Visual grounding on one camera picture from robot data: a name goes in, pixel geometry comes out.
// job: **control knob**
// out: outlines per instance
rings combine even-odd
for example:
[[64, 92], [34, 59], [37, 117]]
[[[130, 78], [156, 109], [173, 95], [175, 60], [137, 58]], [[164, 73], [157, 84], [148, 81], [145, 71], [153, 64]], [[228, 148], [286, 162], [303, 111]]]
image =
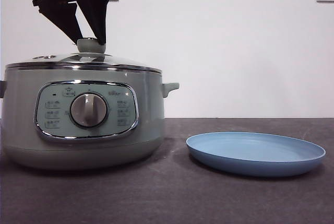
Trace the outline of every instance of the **control knob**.
[[100, 96], [85, 93], [73, 101], [70, 111], [73, 120], [80, 126], [94, 127], [106, 117], [107, 106]]

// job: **dark gray table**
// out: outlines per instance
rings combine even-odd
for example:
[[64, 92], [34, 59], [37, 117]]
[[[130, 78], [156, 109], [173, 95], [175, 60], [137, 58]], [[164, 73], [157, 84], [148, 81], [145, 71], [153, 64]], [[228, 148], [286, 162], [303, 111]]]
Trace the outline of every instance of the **dark gray table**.
[[[219, 172], [188, 154], [187, 137], [216, 131], [287, 135], [323, 146], [310, 173], [262, 179]], [[166, 139], [132, 164], [81, 172], [1, 160], [1, 223], [334, 223], [334, 119], [168, 119]]]

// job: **multi-cooker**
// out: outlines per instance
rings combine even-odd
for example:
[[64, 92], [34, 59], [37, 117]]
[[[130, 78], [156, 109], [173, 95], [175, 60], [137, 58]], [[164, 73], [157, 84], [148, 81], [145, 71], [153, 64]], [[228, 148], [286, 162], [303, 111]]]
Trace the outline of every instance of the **multi-cooker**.
[[9, 64], [1, 90], [1, 142], [19, 164], [91, 169], [138, 160], [164, 136], [163, 98], [178, 83], [162, 72], [104, 54], [95, 39], [79, 53]]

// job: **glass lid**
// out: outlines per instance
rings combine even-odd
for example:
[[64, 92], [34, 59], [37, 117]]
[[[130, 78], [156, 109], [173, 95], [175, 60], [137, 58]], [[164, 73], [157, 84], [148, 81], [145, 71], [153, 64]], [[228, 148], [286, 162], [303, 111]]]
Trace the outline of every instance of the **glass lid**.
[[73, 53], [68, 55], [49, 55], [35, 57], [24, 62], [13, 63], [6, 68], [25, 67], [49, 67], [48, 69], [89, 69], [100, 70], [103, 68], [132, 69], [161, 74], [162, 71], [148, 67], [140, 62], [126, 58], [114, 57], [103, 53]]

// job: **side handle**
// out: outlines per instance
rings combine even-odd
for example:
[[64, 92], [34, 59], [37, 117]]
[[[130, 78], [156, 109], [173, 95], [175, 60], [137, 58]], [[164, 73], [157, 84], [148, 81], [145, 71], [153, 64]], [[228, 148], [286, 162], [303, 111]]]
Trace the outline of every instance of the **side handle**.
[[177, 90], [180, 88], [179, 83], [167, 83], [167, 84], [162, 84], [162, 96], [164, 98], [167, 98], [168, 94], [173, 91]]
[[4, 97], [5, 90], [6, 90], [6, 82], [0, 80], [0, 99], [2, 99]]

